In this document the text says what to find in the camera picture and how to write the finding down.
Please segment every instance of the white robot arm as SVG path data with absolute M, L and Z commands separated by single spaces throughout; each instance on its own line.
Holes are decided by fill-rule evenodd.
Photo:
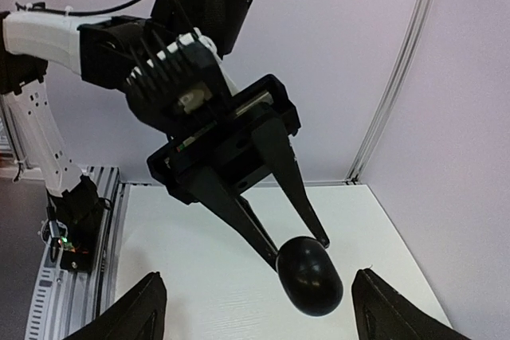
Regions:
M 48 61 L 121 91 L 141 122 L 164 133 L 168 143 L 147 159 L 152 177 L 238 232 L 300 310 L 325 315 L 339 304 L 329 239 L 288 139 L 300 129 L 296 107 L 275 76 L 238 92 L 222 67 L 251 2 L 156 0 L 148 19 L 83 17 L 43 5 L 0 13 L 0 95 L 37 156 L 54 205 L 49 220 L 67 226 L 61 268 L 90 270 L 105 204 L 65 151 L 46 96 Z M 242 197 L 270 174 L 313 238 L 295 237 L 278 249 Z

